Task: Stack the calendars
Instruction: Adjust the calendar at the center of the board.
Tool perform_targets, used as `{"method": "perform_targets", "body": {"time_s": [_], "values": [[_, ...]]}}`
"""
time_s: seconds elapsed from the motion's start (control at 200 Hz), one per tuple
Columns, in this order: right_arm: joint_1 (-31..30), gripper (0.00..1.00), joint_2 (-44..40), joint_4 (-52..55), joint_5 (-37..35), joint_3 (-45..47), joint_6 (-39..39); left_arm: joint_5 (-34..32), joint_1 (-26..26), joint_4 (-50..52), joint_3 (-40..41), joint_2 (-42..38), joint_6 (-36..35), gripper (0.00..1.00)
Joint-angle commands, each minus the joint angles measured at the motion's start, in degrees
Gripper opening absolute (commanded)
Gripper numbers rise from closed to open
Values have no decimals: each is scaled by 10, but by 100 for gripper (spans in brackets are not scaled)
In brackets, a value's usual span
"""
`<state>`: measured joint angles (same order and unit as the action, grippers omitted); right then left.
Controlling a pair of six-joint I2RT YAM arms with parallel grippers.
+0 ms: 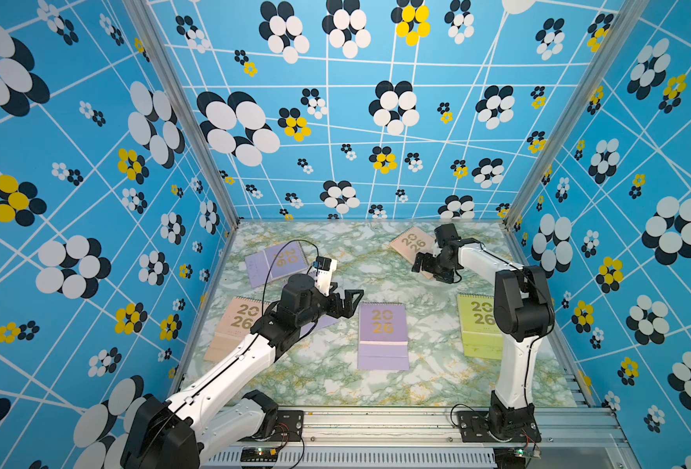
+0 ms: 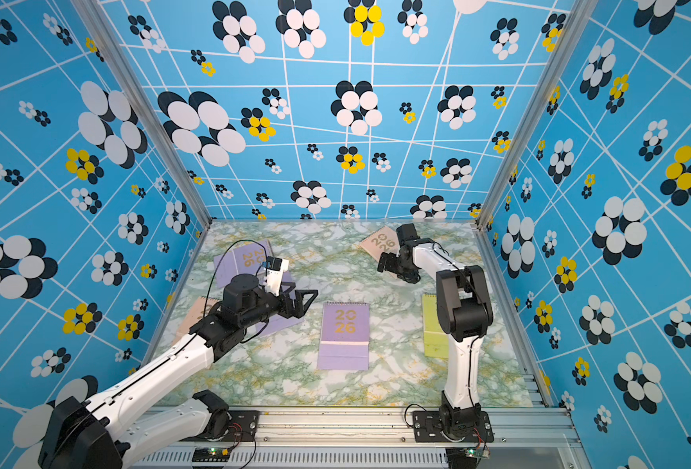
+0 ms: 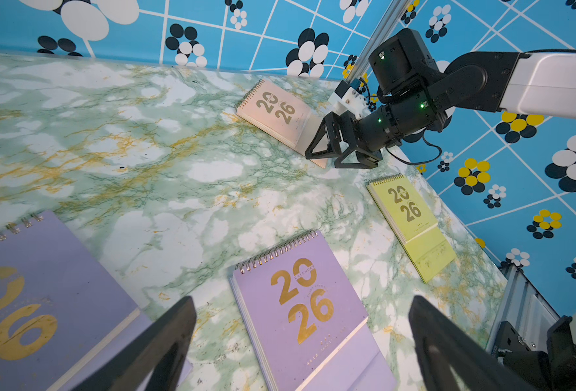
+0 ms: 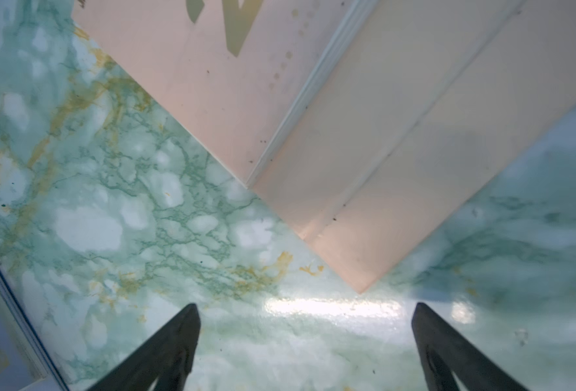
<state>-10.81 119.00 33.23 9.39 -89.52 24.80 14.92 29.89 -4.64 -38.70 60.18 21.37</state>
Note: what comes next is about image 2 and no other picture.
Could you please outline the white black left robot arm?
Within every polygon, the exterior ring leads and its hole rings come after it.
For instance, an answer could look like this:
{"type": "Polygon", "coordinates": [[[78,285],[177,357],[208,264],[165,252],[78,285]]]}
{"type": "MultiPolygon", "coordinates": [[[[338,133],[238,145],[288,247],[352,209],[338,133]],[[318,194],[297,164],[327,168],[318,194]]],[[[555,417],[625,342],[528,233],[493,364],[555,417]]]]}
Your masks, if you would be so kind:
{"type": "Polygon", "coordinates": [[[302,318],[317,298],[270,273],[233,277],[222,298],[165,353],[112,387],[85,400],[57,404],[38,454],[39,468],[129,468],[186,438],[222,438],[228,406],[210,391],[151,417],[144,414],[194,374],[209,369],[274,316],[302,318]]]}

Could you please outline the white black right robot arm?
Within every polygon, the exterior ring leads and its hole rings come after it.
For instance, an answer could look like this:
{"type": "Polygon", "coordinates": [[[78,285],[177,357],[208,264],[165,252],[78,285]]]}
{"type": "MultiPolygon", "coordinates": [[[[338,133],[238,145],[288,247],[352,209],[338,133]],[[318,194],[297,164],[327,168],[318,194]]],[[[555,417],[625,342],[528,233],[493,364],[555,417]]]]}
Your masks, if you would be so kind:
{"type": "Polygon", "coordinates": [[[453,442],[483,438],[487,429],[478,395],[480,350],[494,314],[482,267],[465,265],[431,238],[421,238],[413,224],[397,228],[399,250],[383,253],[378,270],[415,285],[422,277],[436,285],[436,315],[448,337],[447,380],[439,417],[453,442]]]}

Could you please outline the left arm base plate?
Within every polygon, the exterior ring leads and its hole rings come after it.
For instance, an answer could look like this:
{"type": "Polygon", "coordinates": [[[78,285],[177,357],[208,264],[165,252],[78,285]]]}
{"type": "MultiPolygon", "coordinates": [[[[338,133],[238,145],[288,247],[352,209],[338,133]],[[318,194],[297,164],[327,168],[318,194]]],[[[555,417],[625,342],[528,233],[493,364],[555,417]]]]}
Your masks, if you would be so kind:
{"type": "Polygon", "coordinates": [[[259,410],[229,410],[223,426],[215,424],[213,417],[208,424],[210,432],[185,438],[183,442],[251,443],[257,435],[259,418],[259,410]]]}

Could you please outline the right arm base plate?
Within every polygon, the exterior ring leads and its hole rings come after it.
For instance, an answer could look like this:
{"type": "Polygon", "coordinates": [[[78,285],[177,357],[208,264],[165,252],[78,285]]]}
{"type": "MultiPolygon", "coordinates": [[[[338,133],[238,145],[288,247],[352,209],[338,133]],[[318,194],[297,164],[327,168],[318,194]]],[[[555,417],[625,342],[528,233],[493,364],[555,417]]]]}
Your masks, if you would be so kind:
{"type": "Polygon", "coordinates": [[[494,443],[495,434],[488,413],[482,410],[472,416],[474,419],[450,422],[448,417],[442,417],[437,410],[415,410],[408,422],[413,426],[417,443],[494,443]]]}

